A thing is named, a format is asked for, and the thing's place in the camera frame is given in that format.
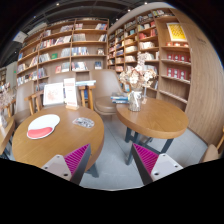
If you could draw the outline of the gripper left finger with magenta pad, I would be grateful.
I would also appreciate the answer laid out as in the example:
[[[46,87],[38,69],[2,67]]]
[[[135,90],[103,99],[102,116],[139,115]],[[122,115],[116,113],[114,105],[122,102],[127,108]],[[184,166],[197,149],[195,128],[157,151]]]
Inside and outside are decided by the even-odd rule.
[[[91,147],[89,144],[86,144],[73,150],[66,156],[59,154],[55,155],[42,167],[42,169],[79,185],[90,155]]]

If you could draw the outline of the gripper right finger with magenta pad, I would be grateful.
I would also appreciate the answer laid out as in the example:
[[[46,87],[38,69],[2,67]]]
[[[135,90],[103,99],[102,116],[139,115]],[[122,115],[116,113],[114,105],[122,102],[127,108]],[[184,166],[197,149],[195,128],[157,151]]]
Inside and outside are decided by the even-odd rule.
[[[157,154],[138,144],[132,145],[131,152],[144,185],[182,169],[182,166],[166,153]]]

